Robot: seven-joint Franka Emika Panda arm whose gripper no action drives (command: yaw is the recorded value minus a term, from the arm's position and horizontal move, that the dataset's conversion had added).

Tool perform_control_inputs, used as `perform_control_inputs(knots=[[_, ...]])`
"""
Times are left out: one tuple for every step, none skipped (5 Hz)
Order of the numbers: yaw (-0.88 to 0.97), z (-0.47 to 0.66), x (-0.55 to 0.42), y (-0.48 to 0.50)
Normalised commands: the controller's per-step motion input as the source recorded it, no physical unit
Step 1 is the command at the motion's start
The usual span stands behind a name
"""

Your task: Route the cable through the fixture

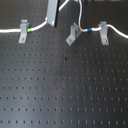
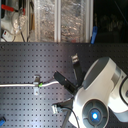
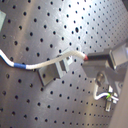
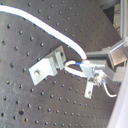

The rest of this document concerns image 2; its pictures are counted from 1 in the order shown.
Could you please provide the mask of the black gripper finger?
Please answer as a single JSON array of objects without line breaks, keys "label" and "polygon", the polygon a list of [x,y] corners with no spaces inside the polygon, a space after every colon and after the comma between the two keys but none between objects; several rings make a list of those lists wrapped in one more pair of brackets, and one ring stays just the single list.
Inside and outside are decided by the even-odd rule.
[{"label": "black gripper finger", "polygon": [[54,73],[54,79],[58,81],[70,93],[75,93],[77,91],[76,86],[58,71]]}]

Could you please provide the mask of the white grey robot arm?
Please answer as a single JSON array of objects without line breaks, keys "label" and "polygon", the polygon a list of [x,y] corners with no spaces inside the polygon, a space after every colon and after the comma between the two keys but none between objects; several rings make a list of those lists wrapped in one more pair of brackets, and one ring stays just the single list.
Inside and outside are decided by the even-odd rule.
[{"label": "white grey robot arm", "polygon": [[72,112],[68,120],[76,128],[105,128],[112,111],[121,122],[128,122],[128,75],[110,57],[97,59],[86,74],[81,71],[79,60],[72,57],[78,86],[75,87],[62,74],[54,78],[73,97],[57,104]]}]

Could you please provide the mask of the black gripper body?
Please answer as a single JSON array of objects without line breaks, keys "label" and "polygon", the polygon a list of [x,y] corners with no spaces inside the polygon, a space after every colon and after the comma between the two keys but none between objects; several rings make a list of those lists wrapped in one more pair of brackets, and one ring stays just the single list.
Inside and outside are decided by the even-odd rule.
[{"label": "black gripper body", "polygon": [[70,84],[69,92],[72,95],[75,95],[78,92],[78,90],[82,87],[82,85],[83,85],[83,82],[82,81],[80,81],[77,85]]}]

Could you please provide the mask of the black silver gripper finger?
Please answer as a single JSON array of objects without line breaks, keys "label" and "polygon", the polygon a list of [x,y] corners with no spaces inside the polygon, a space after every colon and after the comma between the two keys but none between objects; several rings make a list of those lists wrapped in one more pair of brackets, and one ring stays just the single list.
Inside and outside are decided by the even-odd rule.
[{"label": "black silver gripper finger", "polygon": [[80,66],[78,55],[75,54],[74,56],[71,57],[71,59],[72,59],[74,73],[75,73],[75,78],[77,80],[77,83],[80,84],[82,82],[83,72]]}]

